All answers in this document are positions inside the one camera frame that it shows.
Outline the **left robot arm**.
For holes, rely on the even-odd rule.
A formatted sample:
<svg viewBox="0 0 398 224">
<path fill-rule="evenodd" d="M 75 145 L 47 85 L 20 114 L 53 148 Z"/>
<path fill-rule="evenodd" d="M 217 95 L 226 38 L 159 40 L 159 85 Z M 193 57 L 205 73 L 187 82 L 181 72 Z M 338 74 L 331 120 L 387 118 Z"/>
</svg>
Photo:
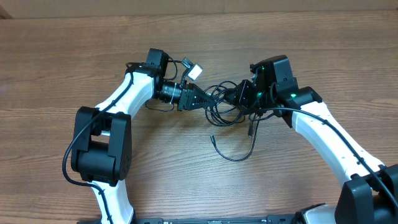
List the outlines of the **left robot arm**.
<svg viewBox="0 0 398 224">
<path fill-rule="evenodd" d="M 145 62 L 126 64 L 124 81 L 109 98 L 77 111 L 62 172 L 69 183 L 94 191 L 101 210 L 98 223 L 135 221 L 125 182 L 132 159 L 133 117 L 152 98 L 179 111 L 209 107 L 214 102 L 210 96 L 186 81 L 197 79 L 202 71 L 188 58 L 178 61 L 163 50 L 150 49 Z"/>
</svg>

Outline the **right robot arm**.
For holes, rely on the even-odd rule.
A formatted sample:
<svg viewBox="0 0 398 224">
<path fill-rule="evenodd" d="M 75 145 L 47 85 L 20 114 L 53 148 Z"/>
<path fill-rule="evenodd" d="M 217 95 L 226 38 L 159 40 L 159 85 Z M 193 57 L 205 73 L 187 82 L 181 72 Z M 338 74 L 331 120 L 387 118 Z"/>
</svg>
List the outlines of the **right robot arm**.
<svg viewBox="0 0 398 224">
<path fill-rule="evenodd" d="M 319 153 L 340 183 L 336 205 L 298 211 L 292 223 L 397 223 L 397 166 L 386 166 L 361 147 L 309 86 L 299 88 L 286 55 L 252 64 L 251 80 L 224 100 L 244 114 L 272 111 Z"/>
</svg>

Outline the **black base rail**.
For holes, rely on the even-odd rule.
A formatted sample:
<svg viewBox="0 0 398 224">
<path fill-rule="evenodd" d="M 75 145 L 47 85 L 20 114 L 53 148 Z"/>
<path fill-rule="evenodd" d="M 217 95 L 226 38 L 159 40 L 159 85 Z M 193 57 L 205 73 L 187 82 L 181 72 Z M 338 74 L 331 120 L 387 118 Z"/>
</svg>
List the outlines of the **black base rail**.
<svg viewBox="0 0 398 224">
<path fill-rule="evenodd" d="M 312 205 L 295 212 L 294 214 L 267 215 L 266 217 L 243 218 L 135 218 L 132 223 L 141 224 L 292 224 L 292 223 L 336 223 L 336 205 L 324 203 Z"/>
</svg>

